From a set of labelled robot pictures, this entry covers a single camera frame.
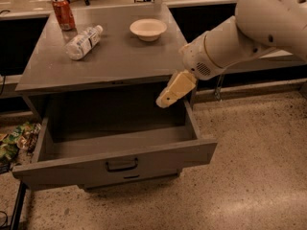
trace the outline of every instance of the red can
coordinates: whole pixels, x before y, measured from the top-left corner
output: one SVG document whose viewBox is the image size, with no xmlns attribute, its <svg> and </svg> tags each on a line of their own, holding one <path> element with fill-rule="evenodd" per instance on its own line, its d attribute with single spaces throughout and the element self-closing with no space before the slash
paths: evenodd
<svg viewBox="0 0 307 230">
<path fill-rule="evenodd" d="M 76 28 L 74 15 L 67 0 L 52 0 L 59 26 L 64 31 Z"/>
</svg>

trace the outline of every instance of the closed drawer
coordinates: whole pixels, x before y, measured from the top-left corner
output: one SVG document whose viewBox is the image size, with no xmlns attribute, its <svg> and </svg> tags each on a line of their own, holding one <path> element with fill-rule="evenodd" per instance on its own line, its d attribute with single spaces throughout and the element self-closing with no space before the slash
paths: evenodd
<svg viewBox="0 0 307 230">
<path fill-rule="evenodd" d="M 13 175 L 32 190 L 107 186 L 208 164 L 216 148 L 202 138 L 190 105 L 159 108 L 164 84 L 53 94 L 32 164 Z"/>
</svg>

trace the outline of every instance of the cabinet top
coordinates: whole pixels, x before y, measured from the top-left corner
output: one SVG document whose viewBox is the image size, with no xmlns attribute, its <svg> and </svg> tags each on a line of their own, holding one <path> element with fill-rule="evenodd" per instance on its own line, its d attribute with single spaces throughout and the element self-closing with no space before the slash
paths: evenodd
<svg viewBox="0 0 307 230">
<path fill-rule="evenodd" d="M 186 41 L 166 5 L 72 11 L 77 31 L 62 31 L 51 13 L 16 91 L 53 92 L 118 82 L 164 81 L 183 69 L 178 50 Z M 130 24 L 144 18 L 164 21 L 167 31 L 157 41 L 141 41 L 130 31 Z M 83 59 L 72 60 L 65 53 L 66 43 L 86 27 L 96 25 L 104 28 L 101 41 Z"/>
</svg>

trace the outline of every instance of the gray cabinet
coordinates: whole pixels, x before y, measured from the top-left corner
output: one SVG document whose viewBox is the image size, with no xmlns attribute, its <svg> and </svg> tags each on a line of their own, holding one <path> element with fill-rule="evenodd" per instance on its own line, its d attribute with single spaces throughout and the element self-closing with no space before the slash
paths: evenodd
<svg viewBox="0 0 307 230">
<path fill-rule="evenodd" d="M 100 24 L 104 36 L 86 58 L 63 51 L 65 33 L 52 14 L 16 88 L 42 122 L 32 163 L 13 168 L 31 190 L 114 185 L 179 174 L 208 164 L 216 148 L 200 135 L 185 99 L 169 108 L 155 100 L 176 70 L 185 44 L 164 5 L 73 11 L 77 28 Z M 139 18 L 168 29 L 155 42 L 129 31 Z"/>
<path fill-rule="evenodd" d="M 163 84 L 51 94 L 33 162 L 13 175 L 32 190 L 88 189 L 178 174 L 210 162 L 214 139 L 200 137 L 186 100 L 154 101 Z"/>
</svg>

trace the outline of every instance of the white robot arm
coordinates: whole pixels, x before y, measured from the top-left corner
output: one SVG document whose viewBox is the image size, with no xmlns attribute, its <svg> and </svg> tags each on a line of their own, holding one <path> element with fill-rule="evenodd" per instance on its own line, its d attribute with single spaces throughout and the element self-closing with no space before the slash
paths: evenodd
<svg viewBox="0 0 307 230">
<path fill-rule="evenodd" d="M 156 103 L 168 107 L 197 79 L 209 80 L 276 49 L 307 61 L 307 0 L 239 0 L 235 16 L 180 49 L 186 70 L 173 74 Z"/>
</svg>

